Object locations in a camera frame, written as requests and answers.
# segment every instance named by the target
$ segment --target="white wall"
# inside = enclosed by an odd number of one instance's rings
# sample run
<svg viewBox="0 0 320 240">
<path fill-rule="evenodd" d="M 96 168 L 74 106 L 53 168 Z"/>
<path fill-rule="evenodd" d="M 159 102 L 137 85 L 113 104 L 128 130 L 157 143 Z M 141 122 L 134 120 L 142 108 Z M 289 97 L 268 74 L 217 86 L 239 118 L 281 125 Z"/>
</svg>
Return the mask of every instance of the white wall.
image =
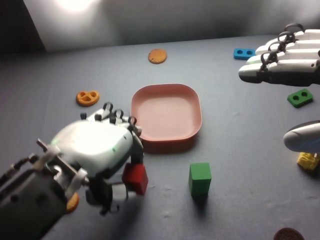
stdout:
<svg viewBox="0 0 320 240">
<path fill-rule="evenodd" d="M 48 51 L 320 29 L 319 0 L 24 0 Z"/>
</svg>

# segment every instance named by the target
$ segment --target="green rectangular block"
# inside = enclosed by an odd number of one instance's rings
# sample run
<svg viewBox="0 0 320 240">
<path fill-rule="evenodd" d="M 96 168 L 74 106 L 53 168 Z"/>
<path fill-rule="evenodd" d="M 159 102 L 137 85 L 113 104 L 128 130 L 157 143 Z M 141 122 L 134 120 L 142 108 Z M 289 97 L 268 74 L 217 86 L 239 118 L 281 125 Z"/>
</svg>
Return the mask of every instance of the green rectangular block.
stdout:
<svg viewBox="0 0 320 240">
<path fill-rule="evenodd" d="M 189 188 L 193 197 L 207 195 L 211 183 L 209 163 L 192 163 L 189 171 Z"/>
<path fill-rule="evenodd" d="M 306 105 L 313 101 L 313 95 L 306 88 L 290 94 L 287 97 L 289 103 L 292 104 L 295 108 L 300 108 L 303 105 Z"/>
</svg>

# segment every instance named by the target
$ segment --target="gray backdrop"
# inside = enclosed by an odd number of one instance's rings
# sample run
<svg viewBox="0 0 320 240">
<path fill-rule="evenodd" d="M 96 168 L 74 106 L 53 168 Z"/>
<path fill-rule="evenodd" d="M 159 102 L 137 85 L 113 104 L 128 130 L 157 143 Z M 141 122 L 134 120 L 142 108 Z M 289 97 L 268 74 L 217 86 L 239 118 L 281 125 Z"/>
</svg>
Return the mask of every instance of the gray backdrop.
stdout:
<svg viewBox="0 0 320 240">
<path fill-rule="evenodd" d="M 67 124 L 112 101 L 126 114 L 134 93 L 150 84 L 181 83 L 199 95 L 203 124 L 194 148 L 146 154 L 145 197 L 119 214 L 99 215 L 84 199 L 45 240 L 272 240 L 283 227 L 306 240 L 320 236 L 320 179 L 301 171 L 297 152 L 283 136 L 291 127 L 319 119 L 320 86 L 314 102 L 294 108 L 287 96 L 301 89 L 239 79 L 245 63 L 234 48 L 257 48 L 274 36 L 101 47 L 0 58 L 0 170 L 31 152 L 36 139 L 49 142 Z M 155 48 L 167 51 L 159 65 Z M 98 90 L 97 105 L 76 104 L 79 91 Z M 188 187 L 190 163 L 210 164 L 207 203 L 195 204 Z"/>
<path fill-rule="evenodd" d="M 24 0 L 48 51 L 320 27 L 318 0 Z"/>
</svg>

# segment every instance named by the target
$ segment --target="bright light spot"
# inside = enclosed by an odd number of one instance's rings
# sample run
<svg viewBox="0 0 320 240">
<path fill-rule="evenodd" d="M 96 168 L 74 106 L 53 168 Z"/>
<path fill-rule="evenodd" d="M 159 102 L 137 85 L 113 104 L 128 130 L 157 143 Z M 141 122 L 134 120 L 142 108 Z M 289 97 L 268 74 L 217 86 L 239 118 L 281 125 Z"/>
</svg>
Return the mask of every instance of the bright light spot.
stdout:
<svg viewBox="0 0 320 240">
<path fill-rule="evenodd" d="M 93 3 L 100 0 L 55 0 L 63 9 L 72 13 L 81 13 L 87 10 Z"/>
</svg>

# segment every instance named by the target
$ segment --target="gray table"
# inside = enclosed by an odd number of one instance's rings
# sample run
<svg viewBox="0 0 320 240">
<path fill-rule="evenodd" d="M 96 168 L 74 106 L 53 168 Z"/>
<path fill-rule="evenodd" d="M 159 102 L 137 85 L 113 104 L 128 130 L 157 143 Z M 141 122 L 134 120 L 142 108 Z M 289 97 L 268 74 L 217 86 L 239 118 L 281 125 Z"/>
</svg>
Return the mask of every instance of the gray table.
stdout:
<svg viewBox="0 0 320 240">
<path fill-rule="evenodd" d="M 102 217 L 86 203 L 63 217 L 46 240 L 271 240 L 292 227 L 306 240 L 319 238 L 320 182 L 302 172 L 298 153 L 283 135 L 302 122 L 319 119 L 320 86 L 308 89 L 314 102 L 295 109 L 287 96 L 300 87 L 252 84 L 239 79 L 245 63 L 234 48 L 257 48 L 272 36 L 255 36 L 102 47 L 45 55 L 3 57 L 0 61 L 2 136 L 0 169 L 40 152 L 84 109 L 76 93 L 98 90 L 98 105 L 112 101 L 130 112 L 131 98 L 150 84 L 181 83 L 199 95 L 203 124 L 193 149 L 180 154 L 145 155 L 146 196 L 119 214 Z M 148 62 L 148 53 L 164 48 L 165 63 Z M 204 206 L 188 188 L 190 163 L 209 162 L 212 182 Z"/>
</svg>

